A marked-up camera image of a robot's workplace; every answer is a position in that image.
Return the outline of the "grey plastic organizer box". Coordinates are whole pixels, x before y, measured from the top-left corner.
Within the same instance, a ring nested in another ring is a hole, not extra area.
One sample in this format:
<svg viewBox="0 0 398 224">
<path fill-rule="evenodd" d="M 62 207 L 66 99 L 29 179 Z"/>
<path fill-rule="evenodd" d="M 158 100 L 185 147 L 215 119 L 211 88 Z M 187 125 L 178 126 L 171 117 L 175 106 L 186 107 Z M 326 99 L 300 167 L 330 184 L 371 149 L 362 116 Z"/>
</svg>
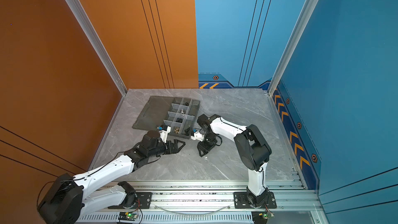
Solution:
<svg viewBox="0 0 398 224">
<path fill-rule="evenodd" d="M 194 128 L 200 101 L 187 97 L 151 96 L 139 114 L 132 128 L 143 131 L 158 130 L 159 126 L 171 127 L 169 135 L 183 139 L 190 139 L 191 134 L 185 135 L 184 130 Z M 183 123 L 177 123 L 177 118 L 183 118 Z"/>
</svg>

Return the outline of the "left green circuit board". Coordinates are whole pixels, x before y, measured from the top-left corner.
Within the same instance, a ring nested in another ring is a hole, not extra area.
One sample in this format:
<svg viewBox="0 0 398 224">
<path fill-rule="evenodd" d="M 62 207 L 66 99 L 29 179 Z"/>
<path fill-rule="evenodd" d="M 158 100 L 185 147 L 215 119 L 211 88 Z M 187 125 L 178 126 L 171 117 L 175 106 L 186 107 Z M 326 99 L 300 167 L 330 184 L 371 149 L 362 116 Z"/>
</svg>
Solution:
<svg viewBox="0 0 398 224">
<path fill-rule="evenodd" d="M 139 215 L 134 212 L 120 212 L 118 222 L 134 222 L 138 219 Z"/>
</svg>

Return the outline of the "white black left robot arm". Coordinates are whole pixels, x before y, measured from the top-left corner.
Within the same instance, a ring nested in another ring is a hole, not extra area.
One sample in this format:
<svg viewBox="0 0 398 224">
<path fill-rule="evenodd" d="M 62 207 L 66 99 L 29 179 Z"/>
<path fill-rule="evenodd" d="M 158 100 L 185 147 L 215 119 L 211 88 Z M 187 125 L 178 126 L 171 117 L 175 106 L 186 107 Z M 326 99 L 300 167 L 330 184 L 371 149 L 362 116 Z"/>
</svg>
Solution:
<svg viewBox="0 0 398 224">
<path fill-rule="evenodd" d="M 169 141 L 167 135 L 166 131 L 148 131 L 133 148 L 106 165 L 74 176 L 59 176 L 38 202 L 39 216 L 47 224 L 74 224 L 79 218 L 108 207 L 140 208 L 137 192 L 128 182 L 119 182 L 110 189 L 102 187 L 158 161 L 162 155 L 179 153 L 185 142 Z"/>
</svg>

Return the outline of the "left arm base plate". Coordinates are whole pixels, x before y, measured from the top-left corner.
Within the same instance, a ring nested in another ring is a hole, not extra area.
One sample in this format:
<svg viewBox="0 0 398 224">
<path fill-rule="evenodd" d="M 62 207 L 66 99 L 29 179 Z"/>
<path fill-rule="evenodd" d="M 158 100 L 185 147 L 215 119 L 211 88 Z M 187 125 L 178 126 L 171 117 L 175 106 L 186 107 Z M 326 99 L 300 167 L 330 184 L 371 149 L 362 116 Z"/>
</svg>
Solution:
<svg viewBox="0 0 398 224">
<path fill-rule="evenodd" d="M 119 205 L 108 207 L 108 209 L 150 209 L 152 192 L 137 192 L 128 194 Z"/>
</svg>

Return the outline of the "right aluminium corner post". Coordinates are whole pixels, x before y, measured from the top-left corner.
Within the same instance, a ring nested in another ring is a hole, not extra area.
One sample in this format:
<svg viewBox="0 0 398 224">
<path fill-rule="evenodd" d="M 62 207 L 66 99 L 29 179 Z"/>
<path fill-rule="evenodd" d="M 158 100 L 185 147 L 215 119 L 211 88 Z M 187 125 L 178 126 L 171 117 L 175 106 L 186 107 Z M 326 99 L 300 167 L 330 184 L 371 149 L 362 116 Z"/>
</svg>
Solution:
<svg viewBox="0 0 398 224">
<path fill-rule="evenodd" d="M 305 0 L 267 90 L 269 97 L 276 90 L 318 2 L 319 0 Z"/>
</svg>

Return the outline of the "aluminium corner post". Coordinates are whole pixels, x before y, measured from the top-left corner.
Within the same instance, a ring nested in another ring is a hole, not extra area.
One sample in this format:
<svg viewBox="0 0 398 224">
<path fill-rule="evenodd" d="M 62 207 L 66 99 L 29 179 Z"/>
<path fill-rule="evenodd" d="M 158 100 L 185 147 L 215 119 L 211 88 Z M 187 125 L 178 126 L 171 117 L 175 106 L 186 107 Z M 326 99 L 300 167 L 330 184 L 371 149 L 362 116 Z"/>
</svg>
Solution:
<svg viewBox="0 0 398 224">
<path fill-rule="evenodd" d="M 276 90 L 318 2 L 319 0 L 305 0 L 267 90 L 269 97 Z"/>
<path fill-rule="evenodd" d="M 72 11 L 74 17 L 78 21 L 80 27 L 85 33 L 93 49 L 95 50 L 96 54 L 98 55 L 99 59 L 103 63 L 107 72 L 109 73 L 114 84 L 118 88 L 119 92 L 121 93 L 122 96 L 126 96 L 127 88 L 120 74 L 118 73 L 114 63 L 112 62 L 104 44 L 102 43 L 99 35 L 97 34 L 92 22 L 90 21 L 80 0 L 65 0 L 65 1 L 69 9 Z"/>
</svg>

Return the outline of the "large black bolt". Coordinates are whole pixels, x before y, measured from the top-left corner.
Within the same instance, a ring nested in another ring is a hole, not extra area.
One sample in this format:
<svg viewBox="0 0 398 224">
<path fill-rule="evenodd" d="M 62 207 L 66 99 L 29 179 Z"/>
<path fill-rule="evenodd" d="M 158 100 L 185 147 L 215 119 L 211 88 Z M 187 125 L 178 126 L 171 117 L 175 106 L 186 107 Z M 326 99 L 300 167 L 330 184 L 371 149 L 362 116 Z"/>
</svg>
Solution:
<svg viewBox="0 0 398 224">
<path fill-rule="evenodd" d="M 188 127 L 188 128 L 186 128 L 186 129 L 184 130 L 184 134 L 185 134 L 185 135 L 189 135 L 190 132 L 191 132 L 191 127 Z"/>
</svg>

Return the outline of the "left aluminium corner post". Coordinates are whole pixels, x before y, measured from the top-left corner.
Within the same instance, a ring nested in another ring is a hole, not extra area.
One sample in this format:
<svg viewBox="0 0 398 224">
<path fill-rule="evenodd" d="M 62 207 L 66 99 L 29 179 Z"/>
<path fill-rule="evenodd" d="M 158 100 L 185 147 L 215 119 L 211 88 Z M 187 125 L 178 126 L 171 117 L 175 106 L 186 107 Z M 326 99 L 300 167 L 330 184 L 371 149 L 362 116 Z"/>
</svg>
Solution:
<svg viewBox="0 0 398 224">
<path fill-rule="evenodd" d="M 85 33 L 93 49 L 95 50 L 96 54 L 98 55 L 99 59 L 103 63 L 107 72 L 109 73 L 114 84 L 118 88 L 119 92 L 121 93 L 122 96 L 126 96 L 127 88 L 120 74 L 118 73 L 114 63 L 112 62 L 104 44 L 102 43 L 99 35 L 97 34 L 92 22 L 90 21 L 80 0 L 65 0 L 65 1 L 69 9 L 72 11 L 74 17 L 78 21 L 80 27 Z"/>
</svg>

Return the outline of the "aluminium front rail frame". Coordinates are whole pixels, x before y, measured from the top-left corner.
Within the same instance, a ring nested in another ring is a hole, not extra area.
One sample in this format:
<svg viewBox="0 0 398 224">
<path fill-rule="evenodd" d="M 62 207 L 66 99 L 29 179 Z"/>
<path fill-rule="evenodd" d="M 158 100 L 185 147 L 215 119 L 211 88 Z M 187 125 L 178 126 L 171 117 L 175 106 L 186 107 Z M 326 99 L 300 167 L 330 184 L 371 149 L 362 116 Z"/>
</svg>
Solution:
<svg viewBox="0 0 398 224">
<path fill-rule="evenodd" d="M 313 224 L 327 224 L 326 214 L 315 191 L 304 187 L 297 176 L 293 180 L 271 180 L 266 185 L 273 197 L 266 207 L 252 208 L 246 199 L 247 181 L 244 180 L 166 180 L 130 181 L 138 195 L 150 197 L 140 200 L 145 216 L 155 213 L 157 217 L 185 218 L 195 214 L 204 220 L 230 213 L 233 218 L 249 216 L 252 212 L 269 211 L 304 212 L 310 215 Z"/>
</svg>

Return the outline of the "right circuit board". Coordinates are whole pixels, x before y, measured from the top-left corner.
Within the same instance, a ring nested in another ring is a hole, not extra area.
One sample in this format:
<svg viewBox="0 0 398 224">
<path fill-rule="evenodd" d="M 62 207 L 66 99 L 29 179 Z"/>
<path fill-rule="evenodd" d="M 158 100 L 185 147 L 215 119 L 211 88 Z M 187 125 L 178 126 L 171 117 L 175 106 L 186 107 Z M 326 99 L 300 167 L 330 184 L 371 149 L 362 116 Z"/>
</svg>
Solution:
<svg viewBox="0 0 398 224">
<path fill-rule="evenodd" d="M 268 221 L 275 217 L 273 212 L 252 212 L 252 220 L 254 224 L 267 224 Z"/>
</svg>

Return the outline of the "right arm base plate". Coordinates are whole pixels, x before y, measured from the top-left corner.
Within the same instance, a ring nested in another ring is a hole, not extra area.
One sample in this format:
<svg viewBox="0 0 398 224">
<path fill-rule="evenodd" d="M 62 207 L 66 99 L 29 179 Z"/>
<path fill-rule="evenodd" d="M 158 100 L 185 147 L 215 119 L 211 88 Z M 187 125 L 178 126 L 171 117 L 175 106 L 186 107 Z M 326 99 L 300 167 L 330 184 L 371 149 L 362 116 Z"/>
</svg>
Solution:
<svg viewBox="0 0 398 224">
<path fill-rule="evenodd" d="M 251 192 L 235 192 L 234 206 L 237 209 L 244 208 L 264 208 L 264 209 L 276 209 L 277 203 L 274 193 L 266 190 L 263 194 L 255 196 Z"/>
</svg>

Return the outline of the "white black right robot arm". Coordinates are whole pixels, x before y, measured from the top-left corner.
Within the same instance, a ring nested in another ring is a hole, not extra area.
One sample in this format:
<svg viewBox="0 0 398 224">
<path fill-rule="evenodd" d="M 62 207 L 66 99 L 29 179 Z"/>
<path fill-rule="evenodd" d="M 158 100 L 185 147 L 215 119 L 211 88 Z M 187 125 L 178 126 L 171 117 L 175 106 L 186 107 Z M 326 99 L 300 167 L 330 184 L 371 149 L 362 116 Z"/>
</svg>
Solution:
<svg viewBox="0 0 398 224">
<path fill-rule="evenodd" d="M 200 157 L 220 146 L 217 139 L 222 140 L 222 136 L 234 141 L 241 161 L 248 168 L 248 204 L 253 208 L 276 208 L 274 195 L 265 182 L 272 149 L 259 128 L 254 124 L 247 127 L 238 125 L 219 115 L 207 117 L 203 114 L 198 117 L 197 123 L 204 133 L 194 130 L 191 138 L 199 141 L 197 149 Z"/>
</svg>

